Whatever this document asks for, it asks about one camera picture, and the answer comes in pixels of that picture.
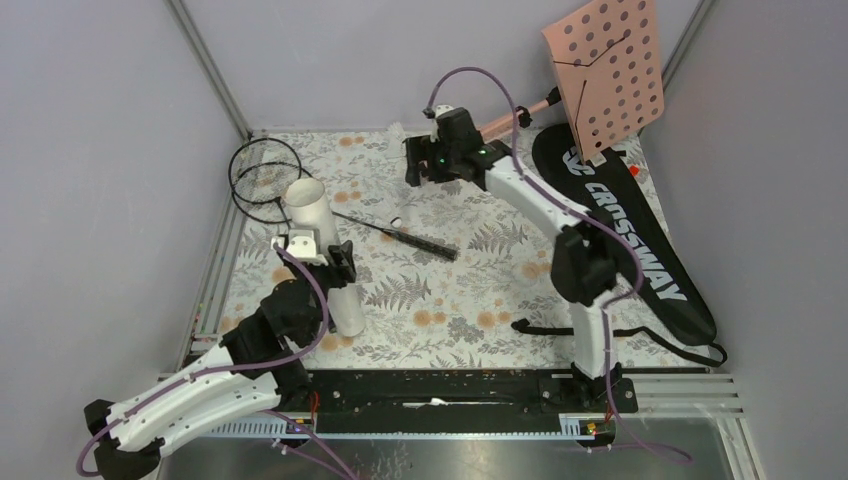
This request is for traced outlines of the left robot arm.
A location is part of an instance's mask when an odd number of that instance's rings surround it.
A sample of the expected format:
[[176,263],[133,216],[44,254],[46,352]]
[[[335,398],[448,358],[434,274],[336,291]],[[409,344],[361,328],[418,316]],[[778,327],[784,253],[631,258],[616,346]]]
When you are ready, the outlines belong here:
[[78,475],[141,479],[220,425],[307,404],[312,389],[301,359],[319,346],[333,323],[330,291],[356,280],[353,244],[320,251],[305,236],[283,235],[272,247],[294,276],[278,283],[253,314],[149,390],[85,407],[91,438],[77,459]]

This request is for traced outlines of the pink music stand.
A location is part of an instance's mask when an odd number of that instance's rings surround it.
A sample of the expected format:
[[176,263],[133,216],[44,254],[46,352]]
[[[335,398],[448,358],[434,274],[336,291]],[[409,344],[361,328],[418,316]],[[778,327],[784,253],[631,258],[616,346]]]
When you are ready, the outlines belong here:
[[663,113],[656,2],[590,1],[542,35],[582,162]]

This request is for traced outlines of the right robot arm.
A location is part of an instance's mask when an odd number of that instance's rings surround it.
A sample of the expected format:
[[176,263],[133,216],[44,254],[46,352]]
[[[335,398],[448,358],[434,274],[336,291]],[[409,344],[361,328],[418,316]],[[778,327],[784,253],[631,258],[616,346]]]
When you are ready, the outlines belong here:
[[553,246],[550,278],[568,302],[574,330],[573,396],[597,412],[613,398],[615,362],[607,309],[614,300],[620,263],[610,218],[556,191],[529,170],[500,140],[485,140],[461,107],[427,107],[428,135],[406,139],[405,180],[464,180],[507,202],[530,220]]

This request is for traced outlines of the white shuttlecock tube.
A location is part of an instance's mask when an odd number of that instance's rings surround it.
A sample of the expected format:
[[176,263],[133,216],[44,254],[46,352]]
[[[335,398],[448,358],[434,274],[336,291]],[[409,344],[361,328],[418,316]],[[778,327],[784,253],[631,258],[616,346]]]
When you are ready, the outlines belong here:
[[[317,231],[319,252],[330,259],[328,247],[341,245],[341,241],[324,184],[314,178],[295,180],[287,188],[284,202],[295,227]],[[354,337],[364,331],[366,320],[355,283],[331,289],[328,305],[340,335]]]

